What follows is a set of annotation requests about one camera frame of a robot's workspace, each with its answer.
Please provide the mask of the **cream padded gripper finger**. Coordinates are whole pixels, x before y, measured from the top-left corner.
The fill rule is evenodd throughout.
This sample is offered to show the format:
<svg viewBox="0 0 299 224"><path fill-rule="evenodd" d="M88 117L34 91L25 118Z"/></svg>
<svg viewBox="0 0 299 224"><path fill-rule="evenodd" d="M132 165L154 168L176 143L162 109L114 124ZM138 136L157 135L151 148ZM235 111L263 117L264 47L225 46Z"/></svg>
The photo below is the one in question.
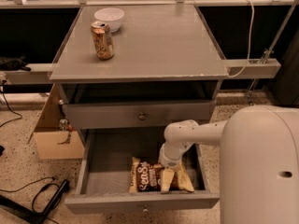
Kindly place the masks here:
<svg viewBox="0 0 299 224"><path fill-rule="evenodd" d="M161 193L167 193L170 190L174 174L175 172L168 168L161 171Z"/></svg>

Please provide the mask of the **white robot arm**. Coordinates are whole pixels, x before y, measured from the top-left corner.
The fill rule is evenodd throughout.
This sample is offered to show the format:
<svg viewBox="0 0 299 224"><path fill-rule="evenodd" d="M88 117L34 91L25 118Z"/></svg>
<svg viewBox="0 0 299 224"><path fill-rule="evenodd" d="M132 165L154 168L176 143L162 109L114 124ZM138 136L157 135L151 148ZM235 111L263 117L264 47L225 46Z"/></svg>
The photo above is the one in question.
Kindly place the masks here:
<svg viewBox="0 0 299 224"><path fill-rule="evenodd" d="M221 224L299 224L299 110L253 105L229 119L169 124L159 162L178 167L194 144L220 148Z"/></svg>

